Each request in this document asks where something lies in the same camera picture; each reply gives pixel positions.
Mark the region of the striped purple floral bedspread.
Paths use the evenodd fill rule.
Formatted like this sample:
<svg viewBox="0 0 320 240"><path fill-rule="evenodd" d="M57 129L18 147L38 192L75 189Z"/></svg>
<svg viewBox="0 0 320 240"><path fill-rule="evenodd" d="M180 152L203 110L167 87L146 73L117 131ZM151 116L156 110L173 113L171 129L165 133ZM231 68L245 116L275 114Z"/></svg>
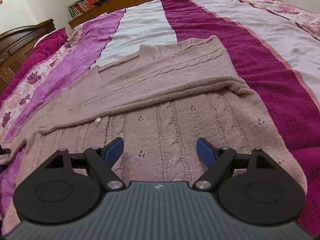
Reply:
<svg viewBox="0 0 320 240"><path fill-rule="evenodd" d="M92 67L136 53L140 46L167 45L216 36L237 75L264 103L286 148L306 178L306 205L299 224L319 232L319 32L298 19L307 12L275 0L154 0L123 17L88 21L56 53L36 65L9 100L1 143L27 119ZM2 180L17 186L25 150L1 157Z"/></svg>

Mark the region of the stack of books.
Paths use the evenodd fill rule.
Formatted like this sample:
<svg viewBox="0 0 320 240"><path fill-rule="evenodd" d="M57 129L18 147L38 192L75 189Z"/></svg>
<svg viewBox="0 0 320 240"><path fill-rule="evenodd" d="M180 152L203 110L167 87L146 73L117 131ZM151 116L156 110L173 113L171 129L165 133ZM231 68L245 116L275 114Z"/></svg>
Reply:
<svg viewBox="0 0 320 240"><path fill-rule="evenodd" d="M89 7L86 0L78 0L68 6L68 11L72 18L81 16L89 11Z"/></svg>

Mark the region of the pink knit cardigan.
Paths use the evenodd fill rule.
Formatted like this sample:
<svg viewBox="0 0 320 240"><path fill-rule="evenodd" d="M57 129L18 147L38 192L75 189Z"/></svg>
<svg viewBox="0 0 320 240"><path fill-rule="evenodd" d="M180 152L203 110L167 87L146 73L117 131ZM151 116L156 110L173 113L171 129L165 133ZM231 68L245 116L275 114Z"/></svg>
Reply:
<svg viewBox="0 0 320 240"><path fill-rule="evenodd" d="M102 190L84 151L117 137L125 189ZM236 151L217 191L193 189L199 138ZM92 67L5 148L25 150L5 239L311 239L303 171L216 36Z"/></svg>

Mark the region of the magenta velvet pillow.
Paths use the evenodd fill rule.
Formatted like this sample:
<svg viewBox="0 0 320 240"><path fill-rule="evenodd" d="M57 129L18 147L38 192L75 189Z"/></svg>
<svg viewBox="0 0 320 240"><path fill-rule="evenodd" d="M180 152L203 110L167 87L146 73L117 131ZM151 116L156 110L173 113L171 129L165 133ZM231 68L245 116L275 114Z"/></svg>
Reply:
<svg viewBox="0 0 320 240"><path fill-rule="evenodd" d="M12 94L19 82L24 79L31 68L56 53L65 44L67 38L68 35L65 28L52 31L40 38L27 60L19 68L11 83L1 93L1 104Z"/></svg>

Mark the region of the dark wooden headboard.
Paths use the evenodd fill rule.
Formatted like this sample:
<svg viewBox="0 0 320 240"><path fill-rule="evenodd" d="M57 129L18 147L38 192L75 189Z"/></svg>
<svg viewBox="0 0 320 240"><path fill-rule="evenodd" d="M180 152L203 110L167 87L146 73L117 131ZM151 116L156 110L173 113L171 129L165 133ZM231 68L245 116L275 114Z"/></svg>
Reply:
<svg viewBox="0 0 320 240"><path fill-rule="evenodd" d="M1 34L1 92L11 83L21 65L31 54L36 41L55 30L54 20L11 29Z"/></svg>

